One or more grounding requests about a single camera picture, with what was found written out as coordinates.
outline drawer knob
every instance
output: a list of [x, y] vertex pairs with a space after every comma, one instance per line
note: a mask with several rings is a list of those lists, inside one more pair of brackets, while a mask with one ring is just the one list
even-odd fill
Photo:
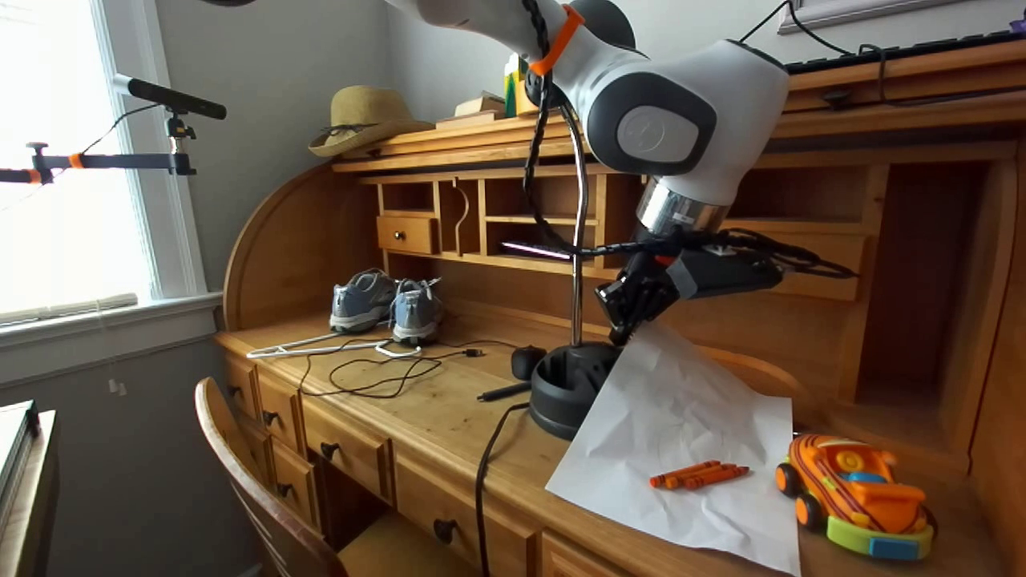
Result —
[[455, 519], [435, 519], [435, 522], [433, 522], [433, 531], [435, 531], [439, 542], [450, 545], [451, 536], [455, 536]]

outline orange piece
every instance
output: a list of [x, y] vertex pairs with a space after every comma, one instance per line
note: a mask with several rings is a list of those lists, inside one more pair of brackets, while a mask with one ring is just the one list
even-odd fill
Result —
[[698, 462], [698, 463], [688, 463], [688, 468], [654, 474], [654, 476], [649, 476], [649, 483], [650, 486], [667, 486], [667, 490], [675, 490], [675, 486], [698, 490], [706, 483], [722, 483], [722, 479], [735, 479], [735, 476], [743, 476], [743, 474], [747, 474], [743, 463]]

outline black device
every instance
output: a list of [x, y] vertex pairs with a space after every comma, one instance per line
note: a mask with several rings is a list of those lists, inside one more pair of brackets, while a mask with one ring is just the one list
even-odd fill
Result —
[[618, 347], [609, 343], [551, 348], [532, 370], [532, 419], [551, 435], [574, 439], [614, 359]]
[[537, 347], [518, 347], [514, 348], [511, 357], [511, 370], [518, 378], [518, 381], [528, 381], [536, 364], [545, 359], [545, 348]]
[[180, 94], [180, 88], [165, 88], [165, 86], [158, 86], [158, 83], [146, 83], [146, 80], [139, 80], [139, 78], [125, 78], [125, 73], [114, 73], [114, 86], [133, 99], [146, 99], [146, 101], [158, 101], [175, 116], [209, 116], [209, 119], [225, 119], [229, 109], [219, 107], [219, 101], [209, 101], [209, 99], [198, 99], [198, 95], [190, 95], [190, 94]]

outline desk drawer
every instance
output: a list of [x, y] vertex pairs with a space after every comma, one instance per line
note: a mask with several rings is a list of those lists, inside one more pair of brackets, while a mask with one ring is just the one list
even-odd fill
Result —
[[378, 216], [378, 248], [385, 252], [435, 252], [435, 219], [429, 216]]
[[295, 456], [305, 456], [297, 389], [272, 370], [261, 370], [261, 410], [255, 419], [277, 443], [286, 443]]
[[569, 542], [541, 531], [537, 539], [537, 577], [618, 577], [623, 571], [574, 548]]
[[318, 522], [318, 490], [314, 490], [314, 463], [297, 457], [295, 453], [272, 446], [277, 483], [272, 490], [297, 508], [311, 524]]
[[252, 361], [241, 359], [241, 357], [229, 357], [229, 393], [232, 405], [248, 413], [251, 419], [255, 419], [255, 368]]
[[324, 401], [305, 405], [309, 448], [328, 457], [336, 470], [354, 476], [392, 504], [387, 439], [369, 425], [347, 419]]
[[[393, 456], [393, 507], [404, 519], [478, 564], [474, 483], [439, 476], [441, 463]], [[490, 575], [528, 575], [532, 531], [485, 501]]]

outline white paper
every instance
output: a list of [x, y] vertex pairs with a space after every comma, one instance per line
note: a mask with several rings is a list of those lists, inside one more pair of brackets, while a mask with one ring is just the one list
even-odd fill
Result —
[[[789, 443], [789, 396], [751, 390], [684, 337], [643, 323], [545, 486], [639, 531], [801, 575], [792, 501], [773, 486]], [[751, 474], [702, 490], [649, 483], [698, 462], [747, 463]]]

